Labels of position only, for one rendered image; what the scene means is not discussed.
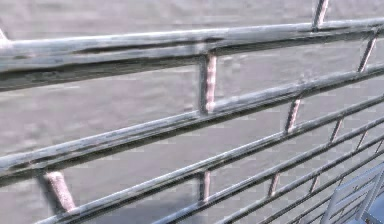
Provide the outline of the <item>pale grey slatted chair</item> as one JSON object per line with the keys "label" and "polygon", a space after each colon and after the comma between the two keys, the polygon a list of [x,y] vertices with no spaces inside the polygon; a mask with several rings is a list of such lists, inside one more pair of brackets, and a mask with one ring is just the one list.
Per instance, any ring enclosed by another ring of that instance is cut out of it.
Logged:
{"label": "pale grey slatted chair", "polygon": [[355,220],[359,220],[363,212],[371,206],[383,182],[384,163],[340,185],[335,189],[320,224],[331,224],[333,215],[363,196],[363,202],[358,206],[355,214]]}

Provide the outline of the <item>grey metal bar shelf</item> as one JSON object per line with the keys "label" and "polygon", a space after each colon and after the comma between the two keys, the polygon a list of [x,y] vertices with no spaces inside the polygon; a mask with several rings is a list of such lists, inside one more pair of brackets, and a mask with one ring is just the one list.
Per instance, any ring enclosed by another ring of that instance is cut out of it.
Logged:
{"label": "grey metal bar shelf", "polygon": [[382,163],[384,0],[0,0],[0,224],[320,224]]}

